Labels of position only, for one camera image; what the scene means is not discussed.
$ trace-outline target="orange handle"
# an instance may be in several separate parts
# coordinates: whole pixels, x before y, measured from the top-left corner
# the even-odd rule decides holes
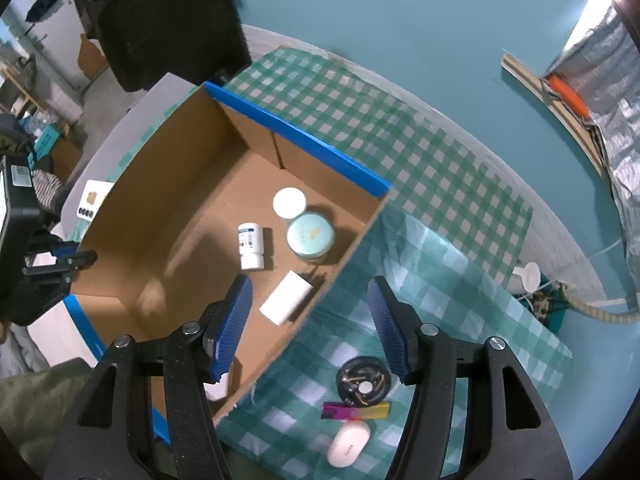
[[[562,81],[556,74],[548,77],[546,82],[552,90],[558,92],[562,100],[574,111],[578,117],[583,119],[589,118],[589,109],[580,96],[567,83]]]

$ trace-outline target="white pill bottle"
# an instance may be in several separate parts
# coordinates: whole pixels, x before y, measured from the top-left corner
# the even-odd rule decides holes
[[[260,224],[255,222],[240,224],[238,245],[242,270],[264,269],[264,234]]]

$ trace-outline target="blue gripper pad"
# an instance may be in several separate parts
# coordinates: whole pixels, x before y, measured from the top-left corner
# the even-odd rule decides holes
[[[220,377],[231,368],[253,301],[254,287],[251,280],[248,276],[240,274],[220,305],[222,308],[228,308],[222,328],[213,341],[207,342],[214,348],[209,373],[215,382],[218,382]]]
[[[367,287],[367,303],[376,325],[378,337],[385,351],[391,373],[404,383],[411,374],[407,345],[402,332],[391,313],[389,301],[397,301],[386,280],[381,276],[373,278]]]

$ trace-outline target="black circle on card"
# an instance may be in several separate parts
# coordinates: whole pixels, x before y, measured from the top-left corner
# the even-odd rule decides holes
[[[338,370],[335,386],[345,404],[356,408],[374,406],[389,393],[391,373],[377,357],[355,357]]]

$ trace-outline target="oval white case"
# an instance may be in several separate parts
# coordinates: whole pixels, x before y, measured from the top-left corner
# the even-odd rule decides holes
[[[350,420],[345,422],[326,452],[326,459],[334,467],[352,465],[367,445],[371,430],[366,422]]]

